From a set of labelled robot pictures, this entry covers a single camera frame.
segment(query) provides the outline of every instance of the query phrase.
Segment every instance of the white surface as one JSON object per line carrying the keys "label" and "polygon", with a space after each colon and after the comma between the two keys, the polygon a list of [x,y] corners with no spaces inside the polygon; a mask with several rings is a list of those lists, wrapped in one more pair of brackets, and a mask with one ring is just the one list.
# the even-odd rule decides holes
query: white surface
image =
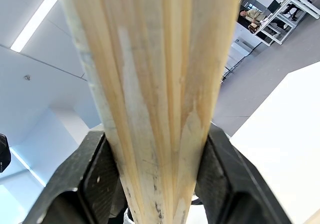
{"label": "white surface", "polygon": [[88,134],[89,128],[78,114],[71,109],[52,108],[53,113],[60,120],[75,142],[80,145]]}
{"label": "white surface", "polygon": [[230,139],[293,223],[320,208],[320,62],[288,74]]}
{"label": "white surface", "polygon": [[[0,185],[3,185],[10,192],[10,194],[19,202],[19,204],[24,208],[25,213],[29,212],[32,205],[34,204],[34,202],[36,201],[37,197],[43,189],[43,186],[41,186],[40,183],[28,171],[19,172],[14,176],[10,176],[2,180],[0,179]],[[1,224],[7,224],[5,222],[2,222],[2,214],[3,213],[1,213],[0,215]]]}
{"label": "white surface", "polygon": [[208,224],[203,205],[191,205],[185,224]]}
{"label": "white surface", "polygon": [[51,109],[47,109],[25,140],[14,150],[47,183],[78,144]]}
{"label": "white surface", "polygon": [[58,0],[44,0],[10,49],[20,52]]}
{"label": "white surface", "polygon": [[[2,47],[0,60],[0,133],[10,146],[26,137],[49,105],[72,108],[92,98],[87,81]],[[24,79],[26,74],[31,81]]]}

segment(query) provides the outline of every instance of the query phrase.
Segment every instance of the black object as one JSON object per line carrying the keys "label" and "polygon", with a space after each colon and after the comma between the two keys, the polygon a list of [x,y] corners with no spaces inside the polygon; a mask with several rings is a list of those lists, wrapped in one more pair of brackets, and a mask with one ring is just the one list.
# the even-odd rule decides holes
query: black object
{"label": "black object", "polygon": [[211,125],[196,184],[208,223],[291,223],[256,169]]}
{"label": "black object", "polygon": [[[215,125],[195,189],[209,224],[291,223],[257,169]],[[122,198],[109,143],[102,131],[91,131],[56,170],[24,224],[123,224]]]}
{"label": "black object", "polygon": [[277,0],[273,0],[272,3],[269,5],[268,10],[271,13],[275,13],[280,8],[280,4],[277,2]]}
{"label": "black object", "polygon": [[0,173],[2,173],[11,162],[11,153],[8,140],[5,135],[0,134]]}

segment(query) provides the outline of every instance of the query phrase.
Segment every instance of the wooden plank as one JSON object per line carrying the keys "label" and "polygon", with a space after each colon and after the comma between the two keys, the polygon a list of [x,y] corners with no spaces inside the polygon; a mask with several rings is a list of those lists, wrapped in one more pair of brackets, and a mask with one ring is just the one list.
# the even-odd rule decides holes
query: wooden plank
{"label": "wooden plank", "polygon": [[320,223],[320,209],[317,210],[304,224],[319,224]]}
{"label": "wooden plank", "polygon": [[135,223],[185,223],[239,0],[63,0]]}

